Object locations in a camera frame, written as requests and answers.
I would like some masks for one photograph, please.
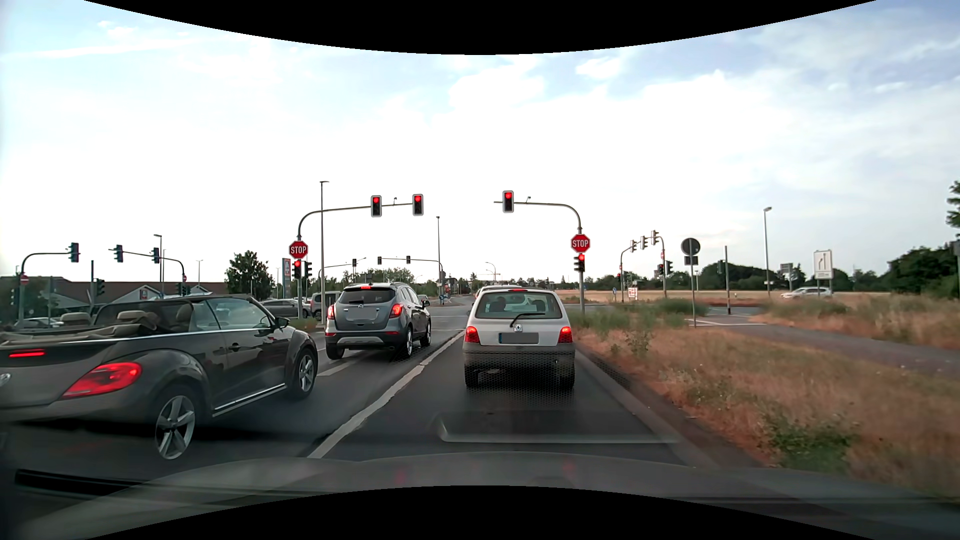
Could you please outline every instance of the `dark gray convertible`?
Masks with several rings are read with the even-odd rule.
[[[63,323],[0,332],[0,422],[137,425],[175,459],[196,426],[280,392],[302,400],[317,376],[313,338],[249,295],[113,304]]]

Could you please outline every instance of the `asphalt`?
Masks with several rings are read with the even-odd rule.
[[[526,450],[684,463],[662,430],[655,432],[628,410],[624,398],[611,393],[612,381],[598,380],[598,373],[606,376],[595,367],[588,369],[584,363],[588,360],[579,355],[572,391],[511,376],[482,377],[481,387],[467,389],[462,330],[470,302],[472,298],[460,297],[452,305],[431,307],[433,342],[418,348],[410,359],[347,352],[342,360],[331,362],[321,352],[323,363],[308,399],[288,402],[274,396],[242,407],[214,426],[197,430],[189,451],[175,460],[160,459],[153,441],[123,432],[67,424],[15,426],[7,442],[8,458],[20,470],[41,473],[32,476],[35,488],[25,491],[20,515],[31,519],[78,502],[51,499],[36,489],[38,485],[62,489],[67,477],[99,479],[109,484],[104,488],[109,491],[262,457],[364,460]],[[322,344],[322,335],[318,337]]]

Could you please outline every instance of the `curb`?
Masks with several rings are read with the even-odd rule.
[[[577,352],[592,362],[597,368],[622,386],[634,398],[649,410],[650,415],[643,415],[660,424],[667,431],[675,431],[684,442],[692,446],[696,453],[703,454],[709,461],[719,467],[758,468],[763,464],[738,448],[722,435],[713,432],[696,420],[689,418],[686,412],[669,400],[658,394],[653,388],[640,380],[620,372],[600,355],[590,349],[577,344]]]

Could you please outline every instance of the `white hatchback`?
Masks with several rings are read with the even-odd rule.
[[[464,335],[464,381],[476,386],[490,370],[547,371],[563,389],[573,387],[573,332],[557,293],[513,287],[481,291]]]

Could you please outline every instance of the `grass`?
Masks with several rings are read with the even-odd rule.
[[[761,462],[960,497],[958,380],[678,327],[673,313],[586,319],[579,343]]]
[[[960,303],[918,295],[773,303],[759,322],[960,350]]]

